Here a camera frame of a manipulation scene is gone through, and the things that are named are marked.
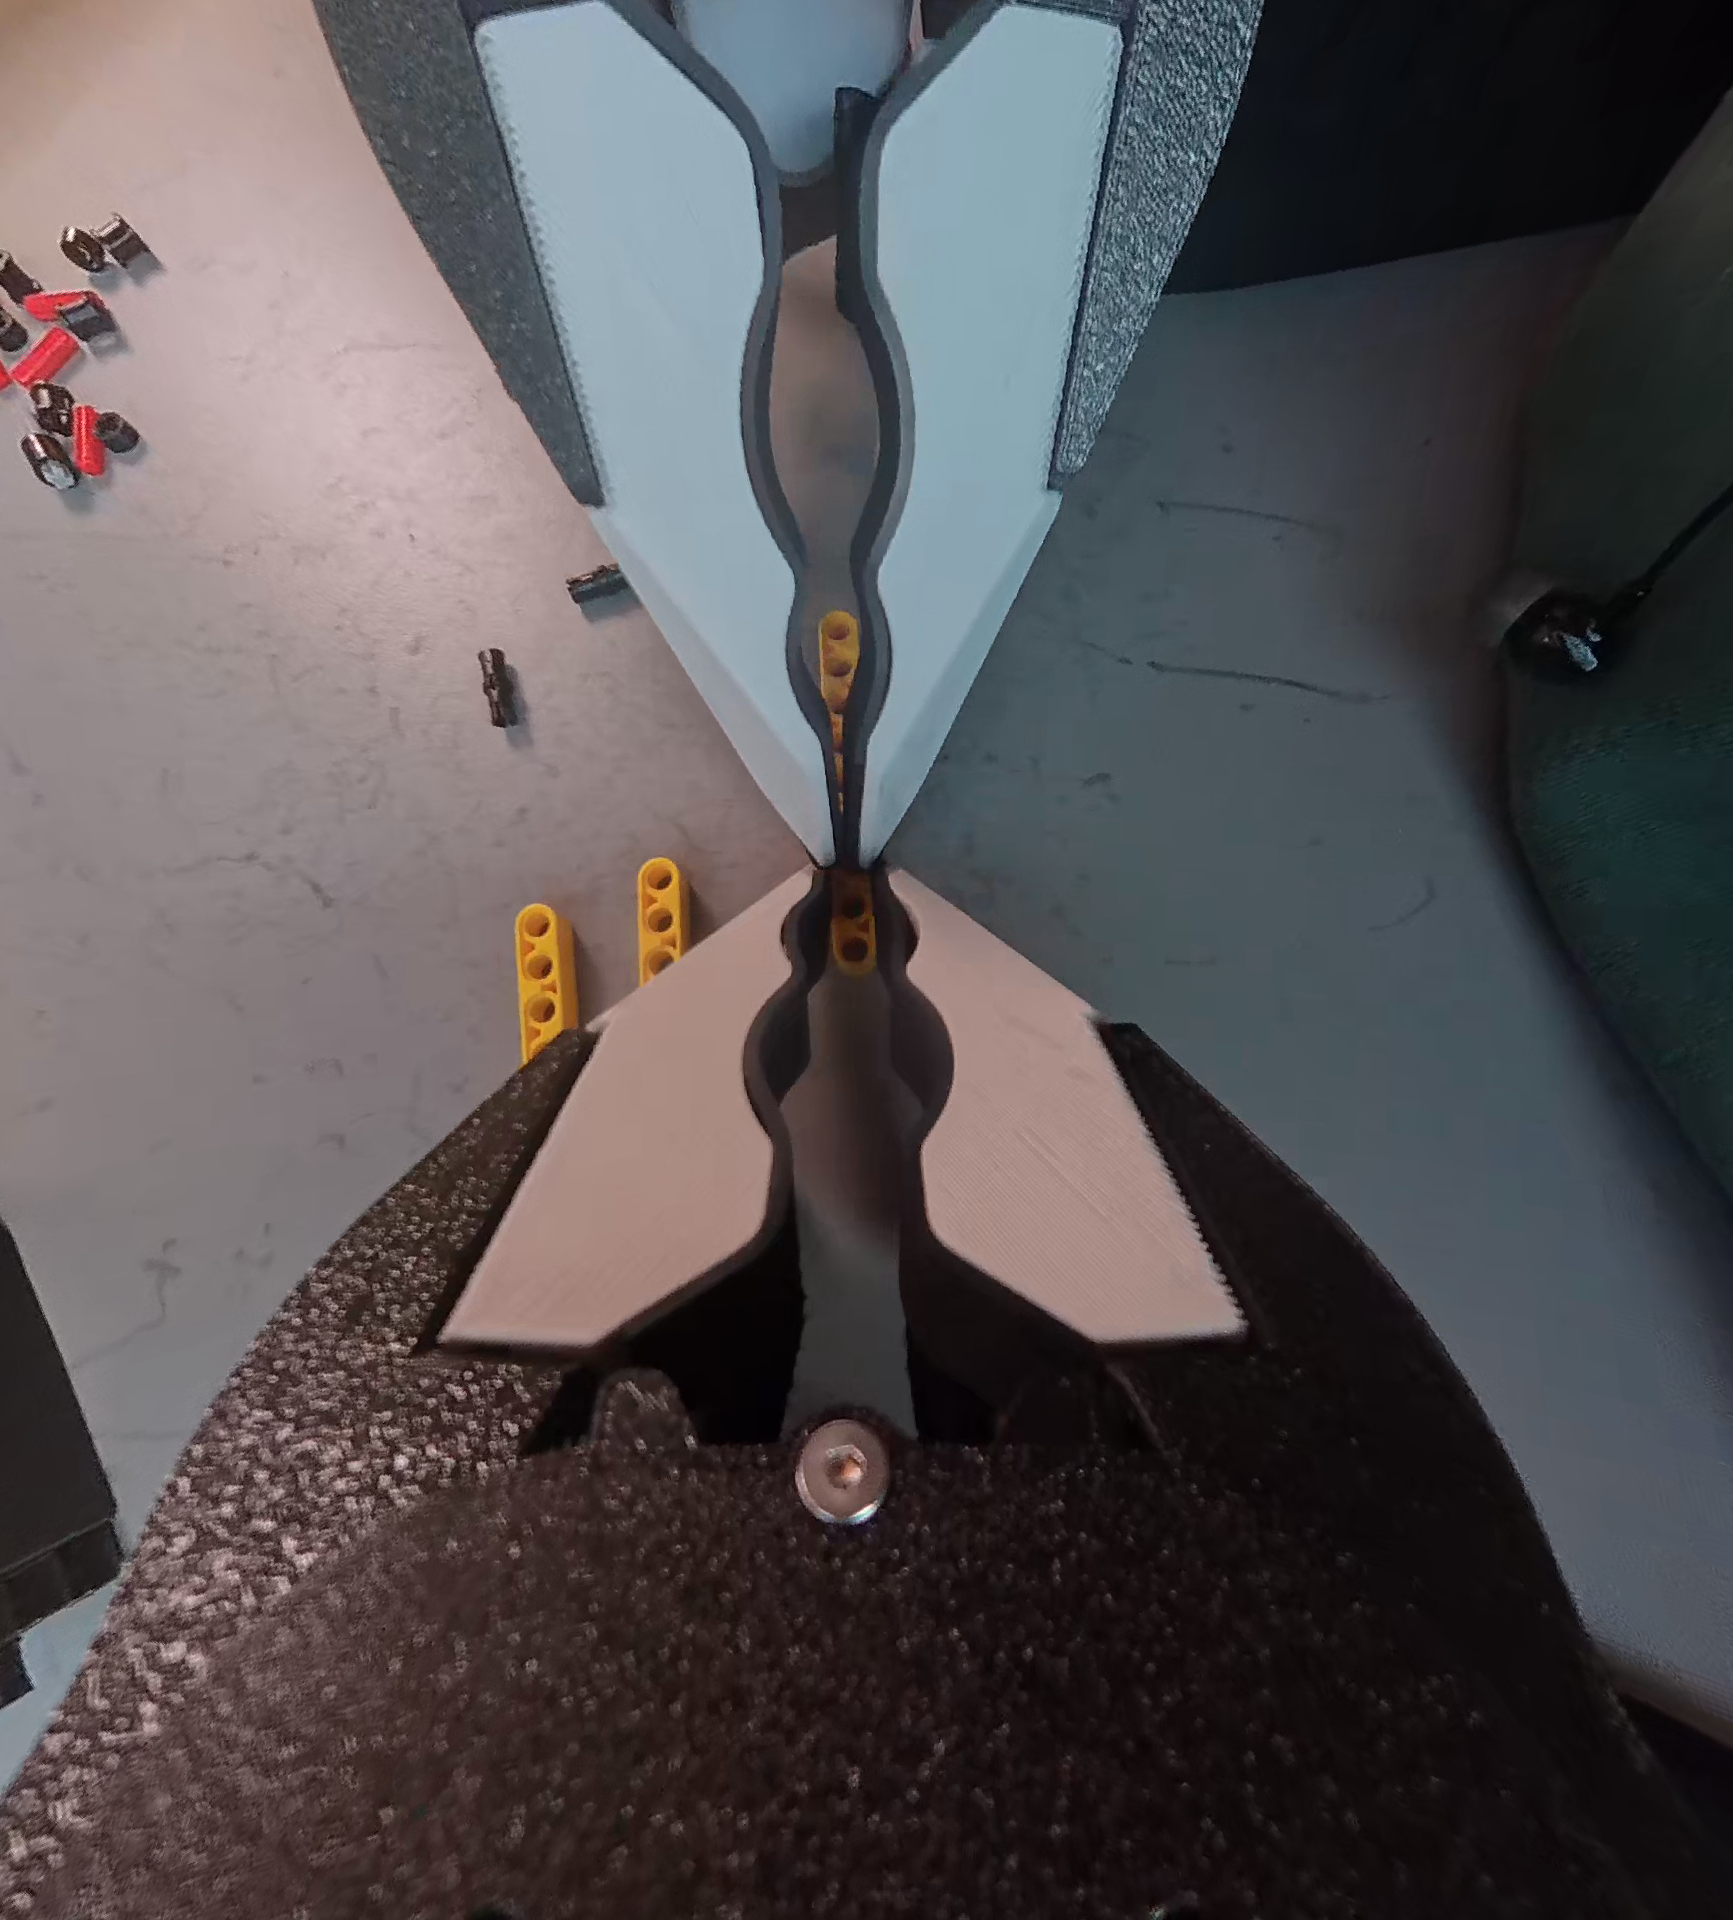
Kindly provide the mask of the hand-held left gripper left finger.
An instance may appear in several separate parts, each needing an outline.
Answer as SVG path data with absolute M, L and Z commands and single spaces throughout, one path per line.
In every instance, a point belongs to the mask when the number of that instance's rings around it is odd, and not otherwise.
M 440 1319 L 451 1355 L 570 1367 L 543 1442 L 654 1370 L 704 1442 L 771 1442 L 803 1337 L 785 1093 L 807 1068 L 825 868 L 781 882 L 589 1033 Z

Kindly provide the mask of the scattered black lego pins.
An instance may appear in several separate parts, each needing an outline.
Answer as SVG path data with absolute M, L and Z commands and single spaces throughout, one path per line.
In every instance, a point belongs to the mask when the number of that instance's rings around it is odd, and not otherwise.
M 591 610 L 602 598 L 630 592 L 623 570 L 617 562 L 591 564 L 585 574 L 564 578 L 564 597 L 572 606 Z M 490 724 L 498 732 L 516 732 L 523 724 L 516 672 L 498 645 L 476 651 L 480 696 L 490 707 Z

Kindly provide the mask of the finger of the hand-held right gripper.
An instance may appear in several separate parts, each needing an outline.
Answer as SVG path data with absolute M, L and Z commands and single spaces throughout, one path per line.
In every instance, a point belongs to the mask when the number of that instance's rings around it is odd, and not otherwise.
M 1122 53 L 1110 12 L 974 3 L 861 143 L 860 864 L 902 827 L 1061 503 L 1051 453 Z
M 491 12 L 475 56 L 595 464 L 589 519 L 771 809 L 834 864 L 765 419 L 781 178 L 758 119 L 650 3 Z

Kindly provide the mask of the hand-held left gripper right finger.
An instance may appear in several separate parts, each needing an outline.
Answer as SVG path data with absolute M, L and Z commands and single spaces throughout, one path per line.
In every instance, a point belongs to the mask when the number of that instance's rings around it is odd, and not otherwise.
M 924 1442 L 1089 1442 L 1118 1367 L 1249 1335 L 1100 1015 L 946 895 L 879 868 L 889 1061 L 916 1101 L 896 1297 Z

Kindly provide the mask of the yellow lego liftarm beam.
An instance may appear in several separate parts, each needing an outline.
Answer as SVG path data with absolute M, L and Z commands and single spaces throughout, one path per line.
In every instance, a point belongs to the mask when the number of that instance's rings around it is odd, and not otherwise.
M 520 1064 L 534 1061 L 559 1033 L 580 1027 L 572 927 L 546 899 L 516 913 L 516 1010 Z
M 830 727 L 830 798 L 843 809 L 843 720 L 860 668 L 860 620 L 830 606 L 816 625 L 816 680 Z M 870 878 L 847 864 L 830 868 L 830 956 L 840 973 L 865 975 L 879 963 Z
M 689 884 L 668 854 L 654 854 L 636 878 L 638 986 L 666 973 L 689 949 Z

